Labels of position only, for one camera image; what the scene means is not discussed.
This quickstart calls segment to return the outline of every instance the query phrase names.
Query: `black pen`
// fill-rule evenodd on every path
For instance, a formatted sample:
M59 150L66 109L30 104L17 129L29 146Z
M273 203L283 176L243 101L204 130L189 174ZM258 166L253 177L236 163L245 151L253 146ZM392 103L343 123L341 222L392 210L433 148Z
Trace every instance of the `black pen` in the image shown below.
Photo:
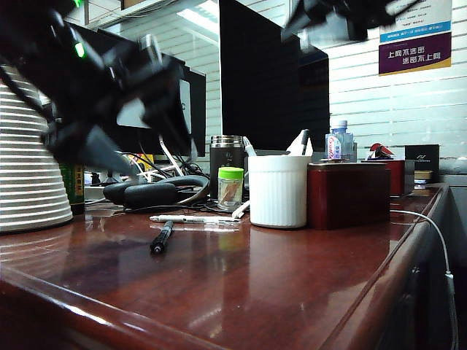
M160 254L164 251L167 245L167 240L172 233L172 226L174 225L173 221L168 221L162 227L161 233L159 236L154 238L154 241L150 245L151 253Z
M306 146L308 144L308 139L309 139L309 129L304 129L302 130L304 133L301 136L301 144L303 145L303 150L301 152L301 155L305 155L306 153Z

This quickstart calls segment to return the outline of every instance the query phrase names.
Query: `white plastic cups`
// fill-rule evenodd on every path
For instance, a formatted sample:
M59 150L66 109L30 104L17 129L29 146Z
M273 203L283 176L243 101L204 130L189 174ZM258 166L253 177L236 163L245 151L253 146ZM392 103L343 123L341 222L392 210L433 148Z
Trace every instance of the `white plastic cups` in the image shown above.
M306 225L306 155L248 157L250 221L267 228Z

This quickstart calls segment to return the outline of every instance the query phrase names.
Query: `reflective desk surface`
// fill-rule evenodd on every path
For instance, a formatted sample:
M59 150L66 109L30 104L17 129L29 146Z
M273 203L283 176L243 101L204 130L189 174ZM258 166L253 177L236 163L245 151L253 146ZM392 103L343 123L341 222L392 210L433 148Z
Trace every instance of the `reflective desk surface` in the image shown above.
M447 186L393 209L433 216ZM318 231L175 224L91 207L71 224L0 236L4 349L370 349L428 223Z

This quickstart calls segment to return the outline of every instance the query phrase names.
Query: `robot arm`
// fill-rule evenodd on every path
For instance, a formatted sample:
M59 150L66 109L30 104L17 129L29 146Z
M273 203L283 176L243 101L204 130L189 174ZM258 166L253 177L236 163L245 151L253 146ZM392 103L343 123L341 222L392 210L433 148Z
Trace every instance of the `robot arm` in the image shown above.
M180 103L178 62L162 58L150 40L124 42L98 55L62 19L79 2L0 1L0 61L15 66L47 95L61 117L45 136L47 148L58 161L123 171L127 164L97 124L115 120L125 103L138 98L145 107L143 121L157 125L166 144L176 152L193 152ZM0 75L21 94L3 69ZM53 119L36 101L20 97Z
M397 13L389 14L386 6L395 0L299 0L282 38L288 39L303 28L311 28L326 22L326 16L335 12L351 21L360 32L360 40L367 39L366 30L390 26L395 19L422 0L412 0Z

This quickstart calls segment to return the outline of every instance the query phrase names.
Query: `black monitor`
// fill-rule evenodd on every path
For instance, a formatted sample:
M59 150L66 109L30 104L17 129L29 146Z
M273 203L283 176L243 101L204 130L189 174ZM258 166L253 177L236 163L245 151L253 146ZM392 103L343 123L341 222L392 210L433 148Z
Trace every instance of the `black monitor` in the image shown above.
M103 55L121 41L128 40L114 33L98 29L92 31L75 24L76 29L86 42L98 54ZM182 102L185 122L195 142L198 156L205 154L206 135L206 75L192 70L184 61L178 60L182 67L182 80L180 82L180 100ZM105 133L124 152L141 153L142 148L148 154L163 155L158 140L158 131L145 127L139 117L127 113L123 118L116 117L112 122L99 124Z
M219 0L223 134L254 148L284 150L302 129L325 148L329 132L328 56L303 54L300 39L235 0Z

